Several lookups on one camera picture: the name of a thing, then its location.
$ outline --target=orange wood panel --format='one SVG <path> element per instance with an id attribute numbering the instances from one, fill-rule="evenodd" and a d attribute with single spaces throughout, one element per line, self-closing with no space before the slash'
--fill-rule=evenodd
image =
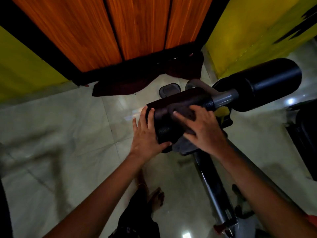
<path id="1" fill-rule="evenodd" d="M 13 0 L 82 72 L 122 61 L 102 0 Z"/>
<path id="2" fill-rule="evenodd" d="M 125 59 L 164 49 L 170 0 L 106 0 Z"/>
<path id="3" fill-rule="evenodd" d="M 212 0 L 173 0 L 165 48 L 196 40 Z"/>

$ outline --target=forearm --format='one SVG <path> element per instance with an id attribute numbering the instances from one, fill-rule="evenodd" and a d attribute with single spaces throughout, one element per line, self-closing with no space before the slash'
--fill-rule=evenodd
<path id="1" fill-rule="evenodd" d="M 317 237 L 316 228 L 263 182 L 230 147 L 218 158 L 274 237 Z"/>
<path id="2" fill-rule="evenodd" d="M 142 165 L 137 158 L 128 156 L 105 181 L 45 237 L 88 238 L 98 236 Z"/>

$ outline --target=person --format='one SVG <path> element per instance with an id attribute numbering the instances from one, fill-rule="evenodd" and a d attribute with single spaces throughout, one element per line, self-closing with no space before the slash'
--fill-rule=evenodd
<path id="1" fill-rule="evenodd" d="M 184 133 L 185 138 L 220 161 L 268 232 L 276 238 L 316 238 L 317 228 L 259 179 L 228 145 L 213 112 L 196 105 L 190 108 L 195 111 L 195 121 L 174 112 L 180 121 L 196 133 Z M 135 177 L 138 189 L 120 217 L 117 230 L 110 237 L 159 237 L 159 228 L 151 219 L 151 213 L 164 203 L 164 193 L 158 188 L 149 196 L 141 169 L 171 143 L 157 143 L 154 109 L 149 112 L 148 122 L 145 118 L 146 110 L 145 106 L 138 125 L 133 119 L 133 142 L 126 159 L 45 238 L 98 237 Z"/>

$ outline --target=hand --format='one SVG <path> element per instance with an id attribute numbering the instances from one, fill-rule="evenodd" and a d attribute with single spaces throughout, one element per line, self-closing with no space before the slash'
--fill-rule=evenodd
<path id="1" fill-rule="evenodd" d="M 145 120 L 146 110 L 147 106 L 141 111 L 138 125 L 135 118 L 132 120 L 134 135 L 129 153 L 129 156 L 140 159 L 142 164 L 145 164 L 151 158 L 162 152 L 163 149 L 172 144 L 171 142 L 158 144 L 154 128 L 154 108 L 149 112 L 147 124 Z"/>
<path id="2" fill-rule="evenodd" d="M 184 133 L 184 137 L 201 150 L 219 157 L 223 150 L 230 148 L 230 146 L 219 127 L 214 113 L 197 105 L 191 105 L 189 108 L 195 111 L 195 121 L 185 118 L 176 111 L 173 113 L 196 133 L 196 135 Z"/>

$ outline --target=black door frame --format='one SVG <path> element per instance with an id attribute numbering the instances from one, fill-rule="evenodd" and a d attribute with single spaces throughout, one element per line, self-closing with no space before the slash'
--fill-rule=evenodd
<path id="1" fill-rule="evenodd" d="M 230 0 L 212 0 L 197 38 L 192 43 L 180 45 L 170 49 L 164 49 L 160 52 L 130 60 L 124 60 L 122 52 L 120 52 L 123 60 L 122 63 L 84 73 L 81 72 L 58 49 L 58 47 L 55 46 L 55 44 L 12 0 L 0 0 L 0 26 L 6 29 L 11 35 L 31 49 L 36 55 L 56 69 L 65 78 L 72 80 L 77 85 L 85 85 L 91 82 L 99 81 L 105 76 L 113 76 L 117 72 L 120 72 L 121 70 L 127 70 L 130 67 L 134 67 L 133 70 L 137 70 L 137 68 L 135 68 L 136 66 L 142 68 L 142 66 L 144 67 L 144 65 L 149 63 L 159 63 L 183 55 L 189 55 L 195 51 L 200 51 L 210 37 L 229 1 Z M 105 1 L 104 4 L 107 13 L 109 13 Z M 171 6 L 172 5 L 170 5 L 168 14 L 165 41 L 171 15 Z M 113 22 L 109 14 L 108 17 L 113 28 Z"/>

